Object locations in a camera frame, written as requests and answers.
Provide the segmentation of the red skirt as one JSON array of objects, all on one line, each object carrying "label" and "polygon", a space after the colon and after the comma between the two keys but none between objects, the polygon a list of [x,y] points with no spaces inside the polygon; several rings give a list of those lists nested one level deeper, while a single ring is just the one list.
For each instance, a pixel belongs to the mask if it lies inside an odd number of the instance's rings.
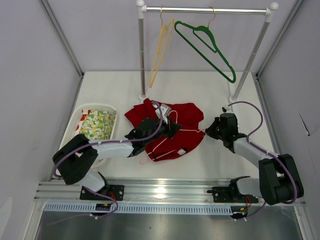
[{"label": "red skirt", "polygon": [[205,132],[199,128],[204,114],[194,103],[160,102],[159,105],[165,114],[159,131],[156,131],[160,123],[159,110],[150,99],[125,113],[133,125],[125,137],[143,139],[132,143],[132,157],[146,152],[153,162],[174,160],[190,153],[204,139]]}]

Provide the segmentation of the pink clothes hanger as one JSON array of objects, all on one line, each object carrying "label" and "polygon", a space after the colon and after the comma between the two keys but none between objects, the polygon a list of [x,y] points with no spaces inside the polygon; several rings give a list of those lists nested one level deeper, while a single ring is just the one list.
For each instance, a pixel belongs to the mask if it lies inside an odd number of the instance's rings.
[{"label": "pink clothes hanger", "polygon": [[140,160],[141,165],[180,158],[198,147],[204,139],[205,132],[199,128],[199,123],[204,120],[201,110],[171,110],[168,116],[181,125],[181,129],[172,138],[161,137],[148,144],[145,151],[149,160]]}]

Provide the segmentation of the green clothes hanger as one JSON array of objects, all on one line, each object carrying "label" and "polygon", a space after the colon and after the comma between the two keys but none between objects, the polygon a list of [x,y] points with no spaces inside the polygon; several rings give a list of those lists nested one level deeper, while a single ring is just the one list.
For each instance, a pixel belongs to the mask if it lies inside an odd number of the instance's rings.
[{"label": "green clothes hanger", "polygon": [[[217,43],[216,43],[216,39],[212,33],[212,31],[210,30],[210,23],[211,21],[213,21],[216,17],[216,10],[210,6],[209,7],[212,11],[213,11],[213,18],[210,19],[208,21],[207,26],[204,25],[199,25],[199,26],[193,26],[190,24],[187,24],[185,22],[182,22],[180,20],[176,21],[174,23],[174,30],[175,32],[186,42],[188,43],[188,45],[190,47],[193,48],[193,50],[195,50],[211,67],[213,67],[220,75],[222,75],[229,83],[234,84],[237,80],[237,76],[236,76],[236,72],[234,70],[234,68],[231,66],[231,64],[229,63],[229,61],[227,60],[227,58],[224,56],[224,54],[221,52],[221,50],[219,49]],[[185,28],[188,28],[190,30],[192,30],[193,35],[198,38],[199,41],[201,41],[206,47],[207,49],[214,53],[214,54],[218,54],[219,57],[222,59],[222,61],[226,64],[226,66],[228,67],[228,69],[231,72],[232,77],[229,77],[228,75],[226,75],[220,68],[218,68],[207,56],[205,56],[204,53],[202,53],[188,38],[186,38],[179,30],[178,30],[178,26],[183,26]],[[198,35],[198,33],[203,33],[205,34],[210,41],[210,44],[207,43],[206,41],[204,41],[200,35]]]}]

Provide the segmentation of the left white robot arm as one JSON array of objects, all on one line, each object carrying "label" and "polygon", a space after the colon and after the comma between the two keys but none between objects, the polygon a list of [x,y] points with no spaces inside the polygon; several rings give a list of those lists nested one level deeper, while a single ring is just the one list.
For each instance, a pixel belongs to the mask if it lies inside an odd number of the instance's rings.
[{"label": "left white robot arm", "polygon": [[161,137],[171,139],[181,128],[170,118],[145,118],[120,140],[89,140],[84,134],[78,134],[53,155],[55,170],[59,172],[55,175],[66,185],[81,185],[90,189],[97,200],[103,200],[108,196],[109,188],[106,178],[91,170],[96,160],[137,156],[149,143]]}]

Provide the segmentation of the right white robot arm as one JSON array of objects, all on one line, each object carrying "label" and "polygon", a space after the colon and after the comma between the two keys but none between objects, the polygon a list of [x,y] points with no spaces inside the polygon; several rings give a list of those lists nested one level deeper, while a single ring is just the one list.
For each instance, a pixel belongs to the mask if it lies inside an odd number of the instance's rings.
[{"label": "right white robot arm", "polygon": [[207,136],[220,140],[232,153],[258,168],[258,177],[241,176],[230,180],[228,196],[239,202],[247,195],[264,199],[268,205],[292,204],[304,196],[304,187],[290,154],[268,151],[238,130],[233,113],[222,113],[205,130]]}]

